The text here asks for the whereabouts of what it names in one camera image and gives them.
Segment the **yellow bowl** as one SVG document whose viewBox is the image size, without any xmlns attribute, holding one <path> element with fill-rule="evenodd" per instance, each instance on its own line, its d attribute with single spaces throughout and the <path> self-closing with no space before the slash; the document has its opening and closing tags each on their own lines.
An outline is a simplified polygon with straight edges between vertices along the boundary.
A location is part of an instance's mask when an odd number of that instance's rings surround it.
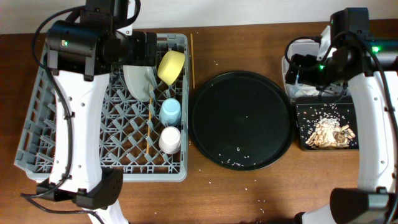
<svg viewBox="0 0 398 224">
<path fill-rule="evenodd" d="M 180 75 L 185 63 L 185 54 L 170 50 L 160 61 L 157 75 L 167 85 L 172 85 Z"/>
</svg>

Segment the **grey round plate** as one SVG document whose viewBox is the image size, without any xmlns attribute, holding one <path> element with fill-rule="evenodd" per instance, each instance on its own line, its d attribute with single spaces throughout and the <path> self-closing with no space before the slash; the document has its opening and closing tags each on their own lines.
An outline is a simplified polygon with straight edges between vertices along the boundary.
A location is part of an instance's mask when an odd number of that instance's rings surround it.
<svg viewBox="0 0 398 224">
<path fill-rule="evenodd" d="M 124 81 L 130 94 L 138 101 L 150 100 L 150 91 L 155 87 L 154 69 L 145 66 L 123 66 Z"/>
</svg>

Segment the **food scraps pile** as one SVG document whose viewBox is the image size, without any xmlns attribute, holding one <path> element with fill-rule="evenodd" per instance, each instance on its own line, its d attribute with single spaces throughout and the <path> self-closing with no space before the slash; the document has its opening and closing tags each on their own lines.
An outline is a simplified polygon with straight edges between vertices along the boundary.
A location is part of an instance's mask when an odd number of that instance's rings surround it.
<svg viewBox="0 0 398 224">
<path fill-rule="evenodd" d="M 337 118 L 322 118 L 305 143 L 312 149 L 347 149 L 355 137 L 348 124 L 341 126 Z"/>
</svg>

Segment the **light blue cup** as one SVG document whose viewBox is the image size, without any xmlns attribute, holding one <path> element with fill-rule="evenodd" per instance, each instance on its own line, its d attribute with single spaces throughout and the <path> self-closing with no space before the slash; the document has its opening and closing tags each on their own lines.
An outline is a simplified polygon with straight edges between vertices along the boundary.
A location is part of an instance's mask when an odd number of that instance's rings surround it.
<svg viewBox="0 0 398 224">
<path fill-rule="evenodd" d="M 160 108 L 159 119 L 164 126 L 177 126 L 181 120 L 181 105 L 174 98 L 166 99 Z"/>
</svg>

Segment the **pink cup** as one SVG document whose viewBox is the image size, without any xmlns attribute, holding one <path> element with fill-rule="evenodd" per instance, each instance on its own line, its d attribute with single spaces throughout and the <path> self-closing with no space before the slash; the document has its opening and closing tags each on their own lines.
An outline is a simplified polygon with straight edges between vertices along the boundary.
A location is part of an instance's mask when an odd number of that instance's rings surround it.
<svg viewBox="0 0 398 224">
<path fill-rule="evenodd" d="M 182 136 L 179 129 L 169 126 L 163 129 L 159 138 L 159 147 L 166 154 L 175 154 L 180 150 Z"/>
</svg>

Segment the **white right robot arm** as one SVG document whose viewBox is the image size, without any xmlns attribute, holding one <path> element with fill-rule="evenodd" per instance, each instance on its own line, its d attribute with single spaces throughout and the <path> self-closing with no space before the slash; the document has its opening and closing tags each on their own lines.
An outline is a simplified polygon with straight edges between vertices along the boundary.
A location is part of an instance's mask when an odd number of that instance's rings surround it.
<svg viewBox="0 0 398 224">
<path fill-rule="evenodd" d="M 377 39 L 365 7 L 331 15 L 330 38 L 315 38 L 317 56 L 286 55 L 285 82 L 348 88 L 356 111 L 359 177 L 355 189 L 335 188 L 328 205 L 296 214 L 295 223 L 397 222 L 397 41 Z"/>
</svg>

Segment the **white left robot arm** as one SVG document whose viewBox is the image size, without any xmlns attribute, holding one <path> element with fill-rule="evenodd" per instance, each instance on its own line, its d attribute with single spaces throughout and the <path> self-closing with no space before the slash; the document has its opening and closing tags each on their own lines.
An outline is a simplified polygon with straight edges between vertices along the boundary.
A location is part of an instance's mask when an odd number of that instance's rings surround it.
<svg viewBox="0 0 398 224">
<path fill-rule="evenodd" d="M 69 200 L 93 223 L 126 223 L 119 204 L 123 172 L 100 164 L 103 100 L 114 69 L 134 65 L 135 46 L 122 28 L 136 21 L 127 1 L 87 1 L 47 19 L 47 53 L 38 61 L 56 93 L 55 162 L 24 198 Z"/>
</svg>

